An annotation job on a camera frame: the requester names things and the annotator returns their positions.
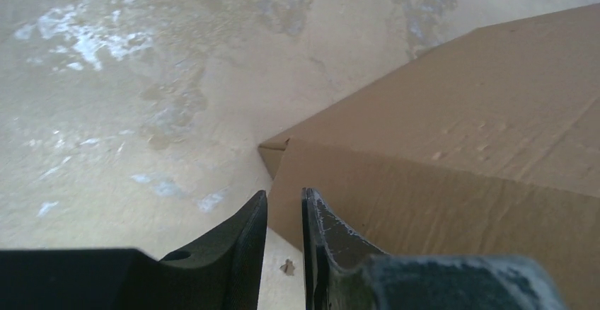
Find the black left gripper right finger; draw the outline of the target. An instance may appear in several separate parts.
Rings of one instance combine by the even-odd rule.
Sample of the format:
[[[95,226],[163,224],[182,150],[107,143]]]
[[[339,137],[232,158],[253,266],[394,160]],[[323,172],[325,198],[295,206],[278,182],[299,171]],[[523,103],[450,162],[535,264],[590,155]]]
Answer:
[[[523,256],[394,256],[302,191],[307,309],[565,309],[548,273]]]

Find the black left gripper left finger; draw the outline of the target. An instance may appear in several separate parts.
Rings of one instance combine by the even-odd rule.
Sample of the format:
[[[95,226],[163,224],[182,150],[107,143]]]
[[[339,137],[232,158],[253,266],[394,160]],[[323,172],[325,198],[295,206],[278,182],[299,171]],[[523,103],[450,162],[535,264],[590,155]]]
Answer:
[[[135,248],[3,250],[2,309],[256,309],[267,232],[258,191],[155,260]]]

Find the brown cardboard box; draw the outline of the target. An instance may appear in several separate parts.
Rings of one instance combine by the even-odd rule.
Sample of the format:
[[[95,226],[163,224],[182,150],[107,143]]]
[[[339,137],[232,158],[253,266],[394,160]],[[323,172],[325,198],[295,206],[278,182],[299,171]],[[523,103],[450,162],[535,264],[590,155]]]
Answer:
[[[259,146],[271,229],[301,190],[395,254],[520,254],[599,308],[599,5],[433,48]]]

